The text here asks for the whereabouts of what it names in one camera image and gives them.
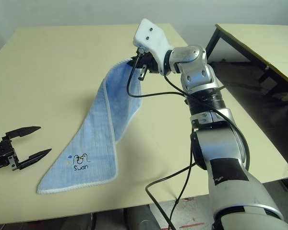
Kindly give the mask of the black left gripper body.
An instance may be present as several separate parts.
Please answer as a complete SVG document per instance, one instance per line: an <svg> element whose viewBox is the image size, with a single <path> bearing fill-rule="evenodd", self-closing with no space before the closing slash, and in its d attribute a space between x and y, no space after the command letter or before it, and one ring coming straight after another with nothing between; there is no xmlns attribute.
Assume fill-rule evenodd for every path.
<svg viewBox="0 0 288 230"><path fill-rule="evenodd" d="M8 165L12 166L12 170L20 169L15 149L12 147L12 140L6 135L0 142L0 168Z"/></svg>

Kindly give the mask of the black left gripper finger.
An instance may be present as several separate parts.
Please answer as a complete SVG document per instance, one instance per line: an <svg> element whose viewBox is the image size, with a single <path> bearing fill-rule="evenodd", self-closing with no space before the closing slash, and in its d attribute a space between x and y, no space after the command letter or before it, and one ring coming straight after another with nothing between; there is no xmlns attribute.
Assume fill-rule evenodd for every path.
<svg viewBox="0 0 288 230"><path fill-rule="evenodd" d="M29 156L29 158L27 160L18 163L17 169L22 170L22 169L24 169L24 168L26 168L32 164L37 163L43 157L45 157L51 150L52 149L46 149L46 150L40 151L38 153L35 153L35 154Z"/></svg>
<svg viewBox="0 0 288 230"><path fill-rule="evenodd" d="M29 127L18 128L18 129L12 130L10 132L7 132L4 139L10 140L10 139L16 138L16 137L23 137L23 136L29 135L29 134L39 130L40 128L41 128L40 126L29 126Z"/></svg>

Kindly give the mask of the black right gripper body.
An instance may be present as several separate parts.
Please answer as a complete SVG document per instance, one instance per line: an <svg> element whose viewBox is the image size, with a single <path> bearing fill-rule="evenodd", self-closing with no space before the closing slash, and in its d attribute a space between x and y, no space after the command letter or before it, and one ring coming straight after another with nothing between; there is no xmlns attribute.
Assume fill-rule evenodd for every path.
<svg viewBox="0 0 288 230"><path fill-rule="evenodd" d="M140 56L139 61L141 63L140 67L136 67L137 69L141 70L138 80L143 81L147 72L159 73L158 64L150 52L142 54L138 53L137 56Z"/></svg>

